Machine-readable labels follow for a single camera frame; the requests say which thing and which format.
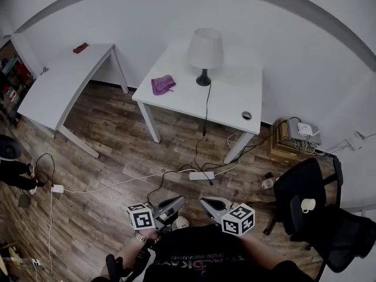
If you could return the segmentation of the brown dustpan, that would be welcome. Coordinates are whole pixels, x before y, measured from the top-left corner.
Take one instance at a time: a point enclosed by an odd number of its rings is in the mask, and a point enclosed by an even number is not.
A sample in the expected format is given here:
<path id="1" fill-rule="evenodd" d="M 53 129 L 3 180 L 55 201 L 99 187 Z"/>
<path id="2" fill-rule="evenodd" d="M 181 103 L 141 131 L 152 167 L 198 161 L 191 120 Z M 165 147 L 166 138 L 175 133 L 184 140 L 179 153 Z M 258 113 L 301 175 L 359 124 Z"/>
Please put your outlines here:
<path id="1" fill-rule="evenodd" d="M 18 200 L 18 207 L 27 209 L 30 205 L 31 205 L 31 198 L 29 197 L 28 194 L 22 192 Z"/>

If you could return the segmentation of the white wall socket box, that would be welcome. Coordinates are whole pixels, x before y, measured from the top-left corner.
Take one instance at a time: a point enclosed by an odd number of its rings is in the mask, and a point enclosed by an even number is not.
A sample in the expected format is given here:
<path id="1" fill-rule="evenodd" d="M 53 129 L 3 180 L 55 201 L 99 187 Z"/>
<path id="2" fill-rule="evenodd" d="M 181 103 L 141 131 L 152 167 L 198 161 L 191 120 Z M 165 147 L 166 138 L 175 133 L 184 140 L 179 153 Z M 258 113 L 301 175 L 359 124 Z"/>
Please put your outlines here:
<path id="1" fill-rule="evenodd" d="M 364 145 L 364 137 L 356 130 L 348 134 L 345 139 L 353 151 L 360 150 Z"/>

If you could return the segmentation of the brown cardboard box stack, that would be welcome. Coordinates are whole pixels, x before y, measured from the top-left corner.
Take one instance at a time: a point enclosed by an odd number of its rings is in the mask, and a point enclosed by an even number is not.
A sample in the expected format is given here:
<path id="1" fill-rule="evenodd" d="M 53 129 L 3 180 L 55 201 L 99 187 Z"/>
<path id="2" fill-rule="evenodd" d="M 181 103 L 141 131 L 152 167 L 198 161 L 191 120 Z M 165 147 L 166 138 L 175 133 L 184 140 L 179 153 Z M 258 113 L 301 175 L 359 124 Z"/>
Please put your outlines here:
<path id="1" fill-rule="evenodd" d="M 290 139 L 287 119 L 277 119 L 269 129 L 267 157 L 285 166 L 293 166 L 303 160 L 313 158 L 299 148 L 299 142 Z"/>

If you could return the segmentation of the cream ceramic mug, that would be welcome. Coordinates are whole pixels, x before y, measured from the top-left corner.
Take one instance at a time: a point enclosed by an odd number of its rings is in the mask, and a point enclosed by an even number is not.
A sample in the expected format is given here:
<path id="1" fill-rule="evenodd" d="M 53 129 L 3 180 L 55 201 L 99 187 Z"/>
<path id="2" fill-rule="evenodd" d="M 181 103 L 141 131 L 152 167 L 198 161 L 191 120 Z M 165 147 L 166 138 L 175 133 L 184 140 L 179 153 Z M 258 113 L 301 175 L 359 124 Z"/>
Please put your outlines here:
<path id="1" fill-rule="evenodd" d="M 307 214 L 313 211 L 316 207 L 316 200 L 315 199 L 304 199 L 301 202 L 301 210 L 304 214 Z"/>

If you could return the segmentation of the white square table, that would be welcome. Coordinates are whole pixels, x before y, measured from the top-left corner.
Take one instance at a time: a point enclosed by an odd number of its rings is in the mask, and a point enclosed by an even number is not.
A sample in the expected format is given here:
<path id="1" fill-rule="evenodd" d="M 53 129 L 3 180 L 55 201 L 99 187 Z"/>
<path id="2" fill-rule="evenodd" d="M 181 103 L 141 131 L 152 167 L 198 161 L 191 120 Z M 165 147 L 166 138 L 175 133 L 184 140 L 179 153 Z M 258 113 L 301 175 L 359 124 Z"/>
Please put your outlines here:
<path id="1" fill-rule="evenodd" d="M 228 46 L 224 65 L 208 72 L 211 86 L 199 86 L 201 71 L 187 61 L 188 42 L 174 42 L 160 56 L 132 96 L 142 112 L 153 140 L 160 135 L 150 111 L 151 106 L 172 110 L 196 118 L 207 119 L 241 131 L 243 134 L 228 152 L 224 163 L 235 159 L 253 136 L 260 133 L 263 70 L 242 48 Z M 176 86 L 164 95 L 152 92 L 152 78 L 171 75 Z M 244 120 L 243 111 L 252 114 Z"/>

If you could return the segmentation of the person's left white shoe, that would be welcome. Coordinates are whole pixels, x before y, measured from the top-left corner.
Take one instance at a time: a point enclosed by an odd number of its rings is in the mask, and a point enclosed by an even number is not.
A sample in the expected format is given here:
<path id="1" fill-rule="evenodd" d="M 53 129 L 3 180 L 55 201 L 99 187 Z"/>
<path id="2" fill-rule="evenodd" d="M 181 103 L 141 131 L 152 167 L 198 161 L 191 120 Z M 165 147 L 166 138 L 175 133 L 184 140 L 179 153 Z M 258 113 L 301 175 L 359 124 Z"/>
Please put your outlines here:
<path id="1" fill-rule="evenodd" d="M 188 227 L 190 227 L 190 222 L 184 216 L 178 216 L 177 219 L 172 224 L 173 231 L 188 228 Z"/>

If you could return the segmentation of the white curved desk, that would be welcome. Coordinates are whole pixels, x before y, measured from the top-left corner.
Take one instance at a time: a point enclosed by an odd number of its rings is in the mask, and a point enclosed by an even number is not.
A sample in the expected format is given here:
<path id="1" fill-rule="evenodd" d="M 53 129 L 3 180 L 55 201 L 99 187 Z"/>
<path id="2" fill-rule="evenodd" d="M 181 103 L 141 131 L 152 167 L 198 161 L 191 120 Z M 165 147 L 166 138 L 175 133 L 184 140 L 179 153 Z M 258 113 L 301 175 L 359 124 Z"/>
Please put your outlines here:
<path id="1" fill-rule="evenodd" d="M 89 45 L 80 53 L 74 53 L 72 48 L 68 48 L 48 65 L 48 71 L 36 79 L 23 99 L 18 113 L 49 137 L 54 138 L 54 133 L 58 131 L 86 153 L 98 158 L 99 153 L 74 135 L 64 123 L 79 95 L 107 59 L 112 62 L 113 71 L 123 92 L 128 93 L 114 44 Z"/>

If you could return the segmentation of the grey metal frame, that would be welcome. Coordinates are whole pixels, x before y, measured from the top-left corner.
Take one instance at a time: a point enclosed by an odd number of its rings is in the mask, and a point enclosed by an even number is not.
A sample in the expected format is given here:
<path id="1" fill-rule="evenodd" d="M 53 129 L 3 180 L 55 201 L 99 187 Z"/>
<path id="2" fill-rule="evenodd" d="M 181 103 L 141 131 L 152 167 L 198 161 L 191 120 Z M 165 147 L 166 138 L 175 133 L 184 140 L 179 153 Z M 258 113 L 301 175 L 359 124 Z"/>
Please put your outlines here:
<path id="1" fill-rule="evenodd" d="M 376 203 L 366 203 L 360 206 L 343 207 L 343 209 L 347 212 L 358 214 L 362 217 L 376 218 Z"/>

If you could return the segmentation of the black mesh office chair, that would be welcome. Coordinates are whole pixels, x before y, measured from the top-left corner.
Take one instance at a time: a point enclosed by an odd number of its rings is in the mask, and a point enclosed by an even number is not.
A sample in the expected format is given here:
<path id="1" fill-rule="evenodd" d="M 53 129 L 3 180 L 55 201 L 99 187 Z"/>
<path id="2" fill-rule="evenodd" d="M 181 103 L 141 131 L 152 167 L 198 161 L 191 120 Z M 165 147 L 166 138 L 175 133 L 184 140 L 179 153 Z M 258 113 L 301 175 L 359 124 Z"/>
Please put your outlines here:
<path id="1" fill-rule="evenodd" d="M 323 178 L 319 163 L 311 158 L 285 172 L 274 184 L 276 207 L 270 235 L 276 223 L 282 223 L 292 242 L 306 242 L 315 249 L 333 272 L 344 271 L 356 258 L 366 258 L 376 244 L 376 222 L 340 207 L 343 171 L 333 160 L 334 174 Z M 316 207 L 304 214 L 301 202 L 315 199 Z"/>

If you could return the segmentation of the clear plastic bottle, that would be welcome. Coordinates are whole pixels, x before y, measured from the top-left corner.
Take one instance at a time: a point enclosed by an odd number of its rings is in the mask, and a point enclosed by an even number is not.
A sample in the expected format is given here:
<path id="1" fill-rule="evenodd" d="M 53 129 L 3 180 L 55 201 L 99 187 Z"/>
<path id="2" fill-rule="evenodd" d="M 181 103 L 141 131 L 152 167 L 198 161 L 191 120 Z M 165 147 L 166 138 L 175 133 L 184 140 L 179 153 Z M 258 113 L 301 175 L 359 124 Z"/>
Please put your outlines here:
<path id="1" fill-rule="evenodd" d="M 264 181 L 262 181 L 261 183 L 261 186 L 263 189 L 270 189 L 270 188 L 273 188 L 274 187 L 274 184 L 275 182 L 278 180 L 279 178 L 275 178 L 275 177 L 270 177 Z"/>

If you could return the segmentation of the white router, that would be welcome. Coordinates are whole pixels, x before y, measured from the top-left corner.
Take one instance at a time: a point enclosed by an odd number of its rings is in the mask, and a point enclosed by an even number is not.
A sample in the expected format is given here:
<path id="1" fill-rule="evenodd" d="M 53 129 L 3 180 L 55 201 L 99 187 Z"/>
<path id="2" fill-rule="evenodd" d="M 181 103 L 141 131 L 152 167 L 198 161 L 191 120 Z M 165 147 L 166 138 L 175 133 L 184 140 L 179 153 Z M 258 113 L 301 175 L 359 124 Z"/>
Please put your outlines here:
<path id="1" fill-rule="evenodd" d="M 313 136 L 312 127 L 306 123 L 297 123 L 298 134 L 303 136 Z"/>

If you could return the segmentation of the purple cloth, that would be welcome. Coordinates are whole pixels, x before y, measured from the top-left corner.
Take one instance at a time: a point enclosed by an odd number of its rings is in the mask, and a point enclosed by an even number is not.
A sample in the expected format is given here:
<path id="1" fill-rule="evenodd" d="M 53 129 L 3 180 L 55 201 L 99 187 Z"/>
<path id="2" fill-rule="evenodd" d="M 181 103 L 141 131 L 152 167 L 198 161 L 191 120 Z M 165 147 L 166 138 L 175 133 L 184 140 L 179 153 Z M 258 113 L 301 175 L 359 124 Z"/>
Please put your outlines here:
<path id="1" fill-rule="evenodd" d="M 164 75 L 159 78 L 151 80 L 152 92 L 155 96 L 164 95 L 168 91 L 172 91 L 172 88 L 176 86 L 176 82 L 171 75 Z"/>

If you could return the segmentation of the person's left forearm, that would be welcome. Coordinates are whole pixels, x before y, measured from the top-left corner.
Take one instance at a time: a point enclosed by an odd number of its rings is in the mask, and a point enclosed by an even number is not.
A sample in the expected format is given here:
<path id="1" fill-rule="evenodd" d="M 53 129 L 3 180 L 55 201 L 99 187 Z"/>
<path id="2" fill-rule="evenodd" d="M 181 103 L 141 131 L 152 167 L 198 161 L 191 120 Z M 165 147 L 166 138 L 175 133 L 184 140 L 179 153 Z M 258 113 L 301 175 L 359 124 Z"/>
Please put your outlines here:
<path id="1" fill-rule="evenodd" d="M 115 255 L 115 259 L 120 257 L 122 259 L 123 268 L 133 269 L 136 262 L 136 257 L 144 245 L 145 244 L 138 239 L 131 238 L 126 242 L 124 248 L 121 249 L 117 255 Z"/>

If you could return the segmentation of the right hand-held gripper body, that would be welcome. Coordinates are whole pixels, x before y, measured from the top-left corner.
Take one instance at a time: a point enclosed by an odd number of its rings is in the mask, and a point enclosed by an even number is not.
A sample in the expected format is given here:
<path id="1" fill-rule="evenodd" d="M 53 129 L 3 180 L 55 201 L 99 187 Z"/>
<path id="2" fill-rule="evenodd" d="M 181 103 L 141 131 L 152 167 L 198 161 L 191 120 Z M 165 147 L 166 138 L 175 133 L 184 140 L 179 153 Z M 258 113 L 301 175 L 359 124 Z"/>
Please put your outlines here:
<path id="1" fill-rule="evenodd" d="M 242 236 L 255 225 L 255 210 L 248 205 L 236 204 L 224 213 L 214 216 L 221 226 L 222 232 L 234 236 Z"/>

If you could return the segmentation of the white shade table lamp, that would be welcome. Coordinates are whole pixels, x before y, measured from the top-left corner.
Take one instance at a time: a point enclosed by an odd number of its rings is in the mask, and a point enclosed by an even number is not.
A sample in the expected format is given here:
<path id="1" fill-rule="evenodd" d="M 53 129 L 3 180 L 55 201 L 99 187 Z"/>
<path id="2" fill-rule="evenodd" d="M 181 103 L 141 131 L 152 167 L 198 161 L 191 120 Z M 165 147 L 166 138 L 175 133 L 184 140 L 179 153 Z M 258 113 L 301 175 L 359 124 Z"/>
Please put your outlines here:
<path id="1" fill-rule="evenodd" d="M 209 69 L 217 69 L 224 63 L 224 48 L 221 33 L 212 28 L 199 28 L 194 31 L 187 51 L 187 61 L 202 70 L 196 78 L 200 86 L 210 86 Z"/>

